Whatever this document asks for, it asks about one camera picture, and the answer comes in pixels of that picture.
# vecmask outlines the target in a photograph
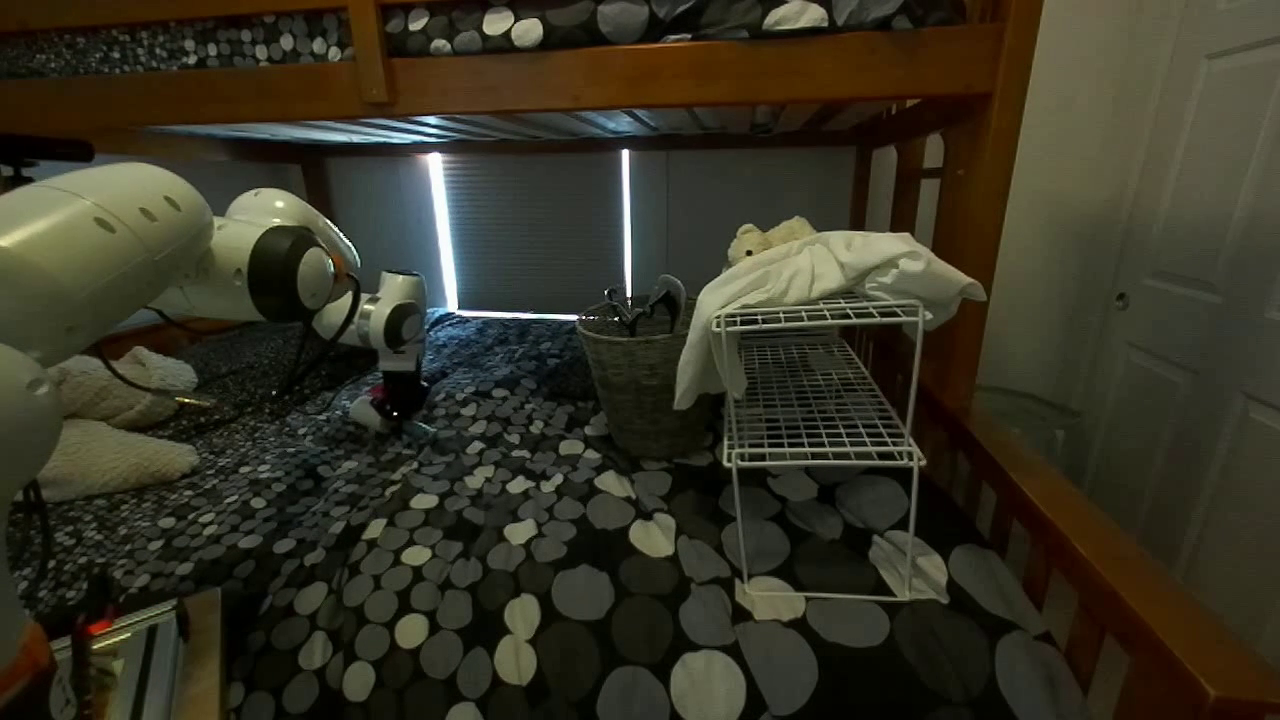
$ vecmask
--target white door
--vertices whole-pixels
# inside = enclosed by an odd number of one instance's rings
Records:
[[[1280,2],[1184,0],[1086,493],[1280,667]]]

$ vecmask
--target white wire shelf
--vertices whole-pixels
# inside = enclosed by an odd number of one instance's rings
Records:
[[[844,297],[824,305],[732,306],[711,318],[716,333],[775,333],[775,327],[844,327],[844,325],[923,325],[919,299]]]
[[[748,395],[722,412],[727,467],[923,467],[911,431],[837,333],[748,333],[737,351]]]

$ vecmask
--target wicker basket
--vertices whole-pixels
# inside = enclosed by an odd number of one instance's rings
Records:
[[[702,405],[673,412],[685,327],[667,327],[657,316],[641,318],[635,334],[626,334],[608,305],[596,305],[577,318],[577,334],[586,351],[608,431],[625,452],[667,460],[702,447]]]

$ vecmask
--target white towel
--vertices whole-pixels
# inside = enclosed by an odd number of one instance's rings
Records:
[[[984,289],[932,257],[909,232],[817,232],[809,240],[748,257],[722,267],[701,297],[675,367],[673,409],[696,395],[743,395],[748,376],[711,318],[732,306],[813,305],[827,297],[902,297],[929,306],[929,327],[956,316],[959,299],[984,299]]]

